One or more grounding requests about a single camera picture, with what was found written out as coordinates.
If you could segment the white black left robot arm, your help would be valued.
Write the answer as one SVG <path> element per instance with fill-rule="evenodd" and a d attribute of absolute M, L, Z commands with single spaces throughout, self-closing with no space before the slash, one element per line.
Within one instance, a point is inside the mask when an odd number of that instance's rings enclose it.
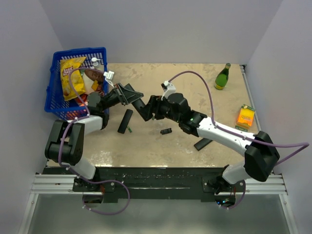
<path fill-rule="evenodd" d="M 84 137 L 92 132 L 104 129 L 109 120 L 106 109 L 117 104 L 132 104 L 144 97 L 130 84 L 116 84 L 108 94 L 101 96 L 91 93 L 88 96 L 87 115 L 72 121 L 56 120 L 52 126 L 46 147 L 45 157 L 58 163 L 67 170 L 84 178 L 84 186 L 89 191 L 96 191 L 101 186 L 101 179 L 96 175 L 96 167 L 82 158 Z"/>

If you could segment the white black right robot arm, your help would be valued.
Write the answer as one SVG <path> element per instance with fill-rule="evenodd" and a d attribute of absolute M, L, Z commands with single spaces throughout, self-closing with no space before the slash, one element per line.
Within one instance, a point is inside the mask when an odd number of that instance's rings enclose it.
<path fill-rule="evenodd" d="M 243 136 L 236 129 L 213 123 L 212 118 L 192 110 L 181 93 L 171 94 L 168 98 L 152 95 L 147 110 L 155 119 L 170 119 L 178 123 L 183 132 L 220 143 L 244 157 L 241 163 L 225 166 L 222 173 L 210 182 L 211 186 L 224 192 L 248 178 L 265 182 L 280 158 L 267 133 L 260 131 L 256 135 L 248 133 Z"/>

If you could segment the black battery cover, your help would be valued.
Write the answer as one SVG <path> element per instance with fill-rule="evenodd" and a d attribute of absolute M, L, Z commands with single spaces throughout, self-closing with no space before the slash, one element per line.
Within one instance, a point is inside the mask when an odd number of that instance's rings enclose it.
<path fill-rule="evenodd" d="M 160 131 L 160 133 L 161 133 L 162 135 L 166 135 L 166 134 L 169 134 L 169 133 L 171 133 L 171 132 L 172 132 L 172 129 L 171 129 L 171 128 L 163 129 L 163 130 Z"/>

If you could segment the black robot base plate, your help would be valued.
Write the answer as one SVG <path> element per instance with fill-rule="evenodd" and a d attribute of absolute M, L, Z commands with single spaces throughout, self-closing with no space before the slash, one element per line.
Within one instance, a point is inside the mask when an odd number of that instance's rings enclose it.
<path fill-rule="evenodd" d="M 224 189 L 217 189 L 210 182 L 224 168 L 157 168 L 157 167 L 99 167 L 92 180 L 76 175 L 74 192 L 99 192 L 83 195 L 86 203 L 117 203 L 120 199 L 199 200 L 221 201 L 221 193 L 229 194 L 229 203 L 235 202 L 234 192 L 244 190 L 242 180 Z"/>

